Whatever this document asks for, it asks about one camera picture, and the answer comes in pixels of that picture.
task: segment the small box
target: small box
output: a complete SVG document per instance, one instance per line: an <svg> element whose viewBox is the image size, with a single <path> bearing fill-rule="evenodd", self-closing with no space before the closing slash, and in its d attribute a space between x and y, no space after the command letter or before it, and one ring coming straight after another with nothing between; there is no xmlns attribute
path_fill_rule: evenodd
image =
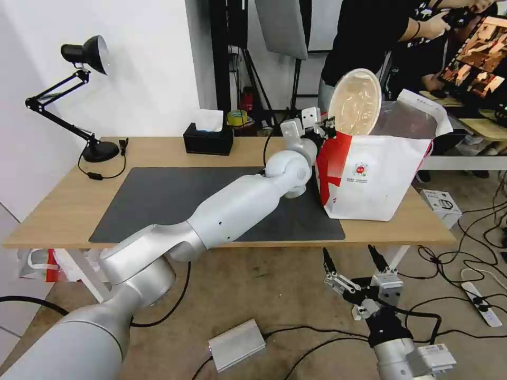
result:
<svg viewBox="0 0 507 380"><path fill-rule="evenodd" d="M234 131L224 125L220 132L199 131L191 123L183 134L187 153L229 156L234 141Z"/></svg>
<svg viewBox="0 0 507 380"><path fill-rule="evenodd" d="M266 342L254 319L220 334L209 342L218 372L232 367L266 347Z"/></svg>
<svg viewBox="0 0 507 380"><path fill-rule="evenodd" d="M434 190L421 190L421 196L448 229L451 229L459 218L461 218L461 210L449 193Z"/></svg>
<svg viewBox="0 0 507 380"><path fill-rule="evenodd" d="M413 377L438 375L456 364L456 359L445 344L417 347L407 355Z"/></svg>

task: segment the bag handle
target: bag handle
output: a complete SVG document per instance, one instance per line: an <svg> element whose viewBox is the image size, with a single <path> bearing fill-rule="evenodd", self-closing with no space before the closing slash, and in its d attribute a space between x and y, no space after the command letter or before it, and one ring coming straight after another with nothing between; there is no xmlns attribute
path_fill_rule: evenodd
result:
<svg viewBox="0 0 507 380"><path fill-rule="evenodd" d="M51 264L34 264L32 261L32 253L36 251L30 251L28 254L28 257L26 258L26 263L28 266L32 269L37 270L59 270L60 267L58 265L51 265Z"/></svg>

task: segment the screen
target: screen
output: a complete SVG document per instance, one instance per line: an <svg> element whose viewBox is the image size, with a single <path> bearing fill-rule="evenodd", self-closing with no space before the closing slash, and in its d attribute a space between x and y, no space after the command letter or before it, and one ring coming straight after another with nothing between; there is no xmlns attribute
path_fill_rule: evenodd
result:
<svg viewBox="0 0 507 380"><path fill-rule="evenodd" d="M507 18L486 17L474 29L440 79L489 99L507 89Z"/></svg>

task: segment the bowl lid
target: bowl lid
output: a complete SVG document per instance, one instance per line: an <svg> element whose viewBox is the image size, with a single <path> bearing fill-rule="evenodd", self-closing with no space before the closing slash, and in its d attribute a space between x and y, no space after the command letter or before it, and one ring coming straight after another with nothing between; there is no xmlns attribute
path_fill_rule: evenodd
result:
<svg viewBox="0 0 507 380"><path fill-rule="evenodd" d="M336 130L347 135L369 135L380 114L382 91L375 74L367 69L347 73L336 85L328 108Z"/></svg>

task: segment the paper bag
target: paper bag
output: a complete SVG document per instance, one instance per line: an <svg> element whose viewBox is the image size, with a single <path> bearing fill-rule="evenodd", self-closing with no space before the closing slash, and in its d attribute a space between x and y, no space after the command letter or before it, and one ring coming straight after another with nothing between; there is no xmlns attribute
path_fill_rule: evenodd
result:
<svg viewBox="0 0 507 380"><path fill-rule="evenodd" d="M445 109L408 90L384 102L368 136L338 132L316 160L321 202L330 218L388 221L432 139L451 132Z"/></svg>

